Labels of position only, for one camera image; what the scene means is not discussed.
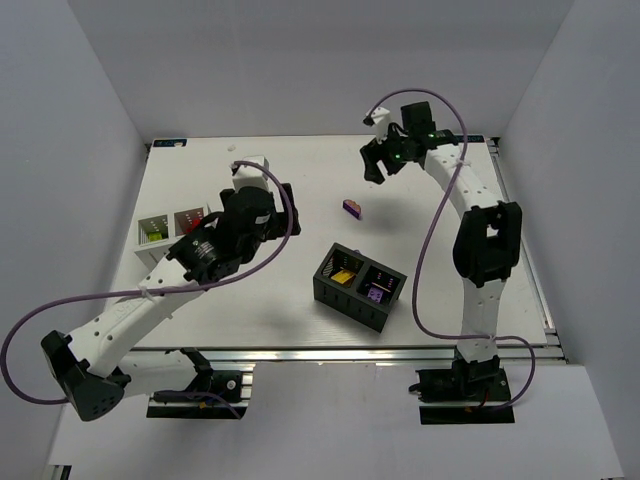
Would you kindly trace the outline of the purple pink lego slope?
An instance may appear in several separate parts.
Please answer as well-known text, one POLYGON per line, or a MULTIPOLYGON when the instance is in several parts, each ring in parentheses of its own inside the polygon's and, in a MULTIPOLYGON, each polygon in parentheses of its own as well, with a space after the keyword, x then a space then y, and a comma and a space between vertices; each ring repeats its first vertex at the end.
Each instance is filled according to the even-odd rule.
POLYGON ((345 199, 342 202, 342 208, 354 218, 360 220, 362 218, 362 209, 359 204, 351 199, 345 199))

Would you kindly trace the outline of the black two-compartment container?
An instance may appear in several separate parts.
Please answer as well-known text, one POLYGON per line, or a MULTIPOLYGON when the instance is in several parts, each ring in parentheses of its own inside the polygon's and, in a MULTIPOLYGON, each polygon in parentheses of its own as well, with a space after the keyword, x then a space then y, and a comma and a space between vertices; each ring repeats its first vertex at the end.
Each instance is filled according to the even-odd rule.
POLYGON ((381 333, 406 283, 407 276, 359 251, 334 243, 313 275, 314 299, 351 320, 381 333), (356 273, 349 287, 330 279, 345 269, 356 273), (367 298, 370 287, 386 291, 381 304, 367 298))

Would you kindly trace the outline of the purple lego piece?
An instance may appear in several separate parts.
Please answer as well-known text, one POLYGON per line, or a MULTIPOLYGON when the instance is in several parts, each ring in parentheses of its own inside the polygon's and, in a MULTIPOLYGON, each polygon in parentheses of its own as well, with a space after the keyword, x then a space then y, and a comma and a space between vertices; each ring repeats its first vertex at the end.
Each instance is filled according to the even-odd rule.
POLYGON ((369 300, 371 300, 372 302, 381 304, 383 302, 383 300, 385 299, 385 294, 386 291, 379 288, 379 287, 375 287, 372 286, 369 288, 368 292, 367 292, 367 298, 369 300))

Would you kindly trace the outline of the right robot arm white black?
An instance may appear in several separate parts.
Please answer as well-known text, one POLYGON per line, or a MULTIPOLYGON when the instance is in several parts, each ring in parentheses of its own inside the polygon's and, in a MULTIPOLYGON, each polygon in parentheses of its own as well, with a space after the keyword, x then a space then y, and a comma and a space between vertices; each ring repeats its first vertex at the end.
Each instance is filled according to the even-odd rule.
POLYGON ((447 370, 424 371, 412 391, 424 402, 484 400, 498 382, 496 345, 499 305, 520 258, 522 210, 495 195, 467 160, 469 137, 440 130, 428 102, 405 105, 396 123, 389 110, 375 106, 363 122, 375 137, 361 148, 364 177, 381 184, 405 165, 416 163, 444 192, 460 218, 453 263, 463 280, 461 331, 447 370))

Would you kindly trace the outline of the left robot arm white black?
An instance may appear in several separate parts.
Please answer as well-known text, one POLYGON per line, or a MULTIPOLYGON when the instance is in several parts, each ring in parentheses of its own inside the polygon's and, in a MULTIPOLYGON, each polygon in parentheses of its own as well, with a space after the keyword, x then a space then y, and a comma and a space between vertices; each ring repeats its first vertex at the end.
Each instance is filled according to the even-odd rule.
POLYGON ((52 331, 41 347, 52 375, 79 418, 97 420, 140 394, 164 401, 224 403, 229 379, 193 347, 157 353, 134 346, 187 303, 242 278, 260 246, 301 231, 293 189, 226 189, 223 209, 173 244, 134 290, 68 334, 52 331))

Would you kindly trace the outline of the long red lego brick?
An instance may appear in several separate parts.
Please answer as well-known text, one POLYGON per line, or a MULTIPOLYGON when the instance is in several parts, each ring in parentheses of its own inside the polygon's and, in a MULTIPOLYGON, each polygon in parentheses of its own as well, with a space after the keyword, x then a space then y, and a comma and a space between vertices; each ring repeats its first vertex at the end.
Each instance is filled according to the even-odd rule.
POLYGON ((201 223, 201 218, 189 219, 185 224, 184 233, 191 233, 196 227, 198 227, 201 223))

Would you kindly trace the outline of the yellow lego plate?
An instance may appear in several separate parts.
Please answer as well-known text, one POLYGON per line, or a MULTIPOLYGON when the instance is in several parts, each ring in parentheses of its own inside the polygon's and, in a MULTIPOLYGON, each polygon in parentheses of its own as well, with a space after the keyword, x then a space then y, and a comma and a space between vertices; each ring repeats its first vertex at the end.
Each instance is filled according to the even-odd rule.
POLYGON ((333 274, 330 279, 342 286, 349 287, 356 278, 356 273, 342 269, 333 274))

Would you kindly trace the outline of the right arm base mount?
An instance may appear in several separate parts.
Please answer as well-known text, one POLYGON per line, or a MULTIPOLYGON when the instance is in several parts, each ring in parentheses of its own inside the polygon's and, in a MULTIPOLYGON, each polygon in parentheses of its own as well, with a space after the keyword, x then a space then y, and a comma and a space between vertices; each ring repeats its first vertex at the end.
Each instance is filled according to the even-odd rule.
POLYGON ((458 368, 417 370, 408 393, 419 401, 423 426, 514 424, 511 390, 503 368, 488 378, 468 382, 458 368))

